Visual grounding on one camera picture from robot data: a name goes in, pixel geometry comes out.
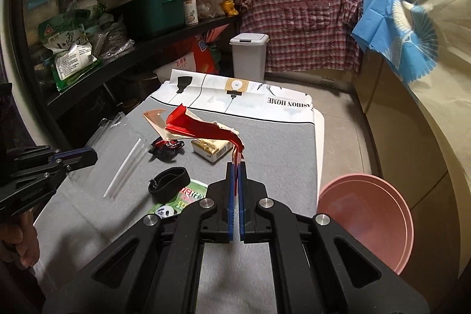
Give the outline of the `left hand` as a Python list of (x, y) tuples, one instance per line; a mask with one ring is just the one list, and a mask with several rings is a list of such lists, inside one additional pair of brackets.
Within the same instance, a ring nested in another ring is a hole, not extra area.
[(40, 258), (34, 215), (28, 210), (18, 224), (1, 224), (1, 260), (14, 262), (19, 269), (33, 267)]

